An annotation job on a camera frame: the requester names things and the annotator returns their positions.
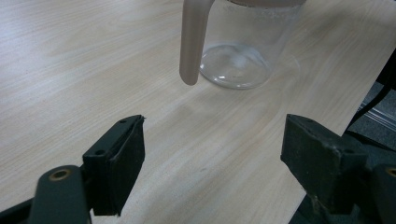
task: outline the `black plastic part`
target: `black plastic part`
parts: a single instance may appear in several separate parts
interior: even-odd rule
[[[27,223],[33,199],[19,203],[0,213],[0,223],[2,224],[24,224]]]
[[[396,165],[376,166],[370,184],[382,223],[396,223]]]
[[[28,223],[91,223],[79,167],[61,166],[40,177]]]
[[[122,119],[84,155],[90,207],[96,216],[120,215],[145,159],[142,116]]]
[[[331,213],[350,214],[353,178],[367,155],[312,119],[287,115],[280,159],[308,196]]]

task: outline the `wood grain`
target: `wood grain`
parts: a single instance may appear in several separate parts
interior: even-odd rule
[[[341,134],[396,47],[396,3],[308,0],[274,76],[233,91],[178,76],[181,0],[0,2],[0,210],[119,119],[147,117],[122,216],[94,223],[287,223],[287,113]]]

